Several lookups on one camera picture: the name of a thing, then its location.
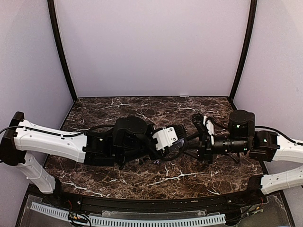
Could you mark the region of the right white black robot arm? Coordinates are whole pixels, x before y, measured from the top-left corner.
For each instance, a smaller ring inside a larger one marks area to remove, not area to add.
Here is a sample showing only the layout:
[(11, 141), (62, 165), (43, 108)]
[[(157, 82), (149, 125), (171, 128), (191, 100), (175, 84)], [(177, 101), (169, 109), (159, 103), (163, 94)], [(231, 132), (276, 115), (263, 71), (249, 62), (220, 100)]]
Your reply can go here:
[[(214, 155), (244, 154), (257, 161), (290, 161), (303, 162), (303, 142), (294, 140), (282, 132), (265, 126), (255, 125), (254, 113), (235, 110), (229, 115), (228, 135), (215, 136), (213, 126), (216, 124), (211, 117), (200, 114), (192, 116), (192, 123), (197, 132), (188, 136), (185, 141), (195, 138), (199, 141), (188, 143), (185, 150), (197, 150), (194, 158), (213, 161)], [(255, 175), (249, 179), (247, 191), (242, 194), (242, 202), (252, 205), (263, 195), (301, 186), (303, 184), (302, 166), (277, 174)]]

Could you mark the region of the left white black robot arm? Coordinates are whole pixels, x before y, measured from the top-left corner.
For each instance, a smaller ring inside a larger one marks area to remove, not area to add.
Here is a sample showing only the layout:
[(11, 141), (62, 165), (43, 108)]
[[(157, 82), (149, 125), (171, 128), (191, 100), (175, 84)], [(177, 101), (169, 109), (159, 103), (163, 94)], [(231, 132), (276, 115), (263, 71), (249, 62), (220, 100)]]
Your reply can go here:
[(22, 112), (16, 112), (9, 127), (1, 134), (1, 161), (19, 168), (40, 192), (48, 194), (56, 206), (63, 206), (67, 196), (61, 192), (60, 181), (47, 173), (32, 152), (60, 156), (89, 166), (123, 167), (146, 155), (163, 158), (177, 141), (173, 126), (156, 130), (153, 125), (134, 116), (120, 118), (113, 125), (67, 132), (33, 124)]

